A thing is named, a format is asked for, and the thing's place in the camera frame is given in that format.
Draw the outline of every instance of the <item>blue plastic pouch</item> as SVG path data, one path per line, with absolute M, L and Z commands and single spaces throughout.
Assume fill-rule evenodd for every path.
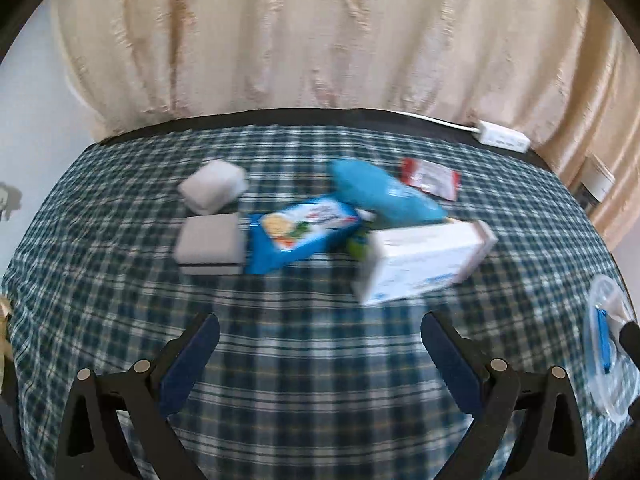
M 338 200 L 377 213 L 388 227 L 441 222 L 447 216 L 436 201 L 364 160 L 332 160 L 331 174 Z
M 356 211 L 332 196 L 313 198 L 275 213 L 253 215 L 247 273 L 265 274 L 343 243 L 359 227 Z

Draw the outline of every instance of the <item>beige box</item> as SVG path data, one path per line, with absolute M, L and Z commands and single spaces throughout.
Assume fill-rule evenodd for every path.
M 354 293 L 360 304 L 376 304 L 460 283 L 496 242 L 481 221 L 371 231 Z

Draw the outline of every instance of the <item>plaid tablecloth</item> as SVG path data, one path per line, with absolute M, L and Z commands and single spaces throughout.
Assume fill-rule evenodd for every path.
M 176 187 L 207 159 L 246 168 L 228 210 L 270 212 L 332 189 L 331 158 L 398 174 L 402 156 L 462 174 L 450 215 L 482 219 L 498 244 L 465 283 L 360 307 L 354 261 L 318 254 L 267 276 L 185 276 L 172 260 L 182 218 Z M 593 472 L 622 426 L 585 387 L 580 331 L 599 272 L 620 280 L 587 217 L 551 173 L 469 146 L 339 127 L 175 132 L 83 153 L 42 205 L 4 277 L 24 448 L 52 478 L 66 395 L 83 367 L 123 370 L 153 357 L 200 311 L 220 344 L 171 418 L 208 478 L 432 478 L 470 423 L 420 342 L 424 313 L 514 367 L 568 370 Z M 488 472 L 497 478 L 513 432 Z M 142 453 L 132 443 L 145 474 Z

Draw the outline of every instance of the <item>clear plastic container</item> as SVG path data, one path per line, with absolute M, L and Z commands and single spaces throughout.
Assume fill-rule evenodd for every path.
M 605 344 L 608 342 L 610 350 L 609 373 L 603 365 L 597 309 L 607 313 Z M 640 394 L 640 372 L 618 340 L 620 329 L 629 321 L 638 322 L 626 295 L 614 280 L 598 274 L 591 282 L 582 346 L 591 397 L 600 412 L 616 424 L 626 420 L 628 407 Z

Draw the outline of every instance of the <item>white wall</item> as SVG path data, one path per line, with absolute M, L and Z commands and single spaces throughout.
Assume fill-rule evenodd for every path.
M 613 251 L 613 257 L 625 279 L 636 314 L 640 316 L 640 220 L 622 238 Z
M 0 221 L 0 280 L 53 185 L 92 143 L 85 111 L 71 95 L 44 1 L 0 64 L 0 183 L 22 192 Z

